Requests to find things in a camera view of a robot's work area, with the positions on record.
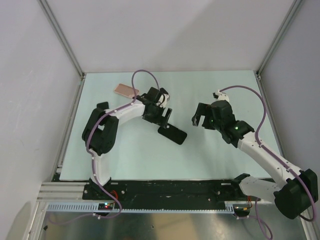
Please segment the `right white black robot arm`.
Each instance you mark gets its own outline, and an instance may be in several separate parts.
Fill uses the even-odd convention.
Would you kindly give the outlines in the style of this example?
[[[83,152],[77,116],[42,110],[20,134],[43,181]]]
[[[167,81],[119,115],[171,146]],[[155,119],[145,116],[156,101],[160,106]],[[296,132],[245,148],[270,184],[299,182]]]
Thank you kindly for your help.
[[[316,203],[318,177],[311,169],[302,170],[256,139],[254,129],[243,120],[236,120],[231,105],[226,100],[211,104],[199,103],[191,121],[207,130],[218,131],[222,139],[250,156],[273,179],[273,182],[243,173],[232,180],[232,197],[238,201],[247,196],[274,203],[288,219],[300,217]]]

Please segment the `black phone case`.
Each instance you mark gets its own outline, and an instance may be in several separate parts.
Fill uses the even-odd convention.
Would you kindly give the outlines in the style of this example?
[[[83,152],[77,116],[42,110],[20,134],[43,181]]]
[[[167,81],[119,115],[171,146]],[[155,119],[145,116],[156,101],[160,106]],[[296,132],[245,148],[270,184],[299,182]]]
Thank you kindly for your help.
[[[186,132],[169,123],[166,127],[159,127],[157,132],[178,145],[182,145],[188,136]]]

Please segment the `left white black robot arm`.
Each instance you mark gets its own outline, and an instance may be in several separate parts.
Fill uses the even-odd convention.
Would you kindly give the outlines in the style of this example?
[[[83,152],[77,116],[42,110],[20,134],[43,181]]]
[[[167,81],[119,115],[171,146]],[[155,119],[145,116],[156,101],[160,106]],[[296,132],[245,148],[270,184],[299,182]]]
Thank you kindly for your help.
[[[118,127],[124,123],[141,117],[143,120],[168,128],[168,121],[172,112],[167,111],[166,105],[170,99],[164,88],[151,87],[147,93],[135,95],[132,101],[110,109],[107,102],[102,102],[92,111],[83,130],[82,140],[92,160],[92,181],[96,184],[93,193],[99,199],[107,199],[111,194],[111,187],[106,184],[111,179],[109,161],[105,156],[114,147]]]

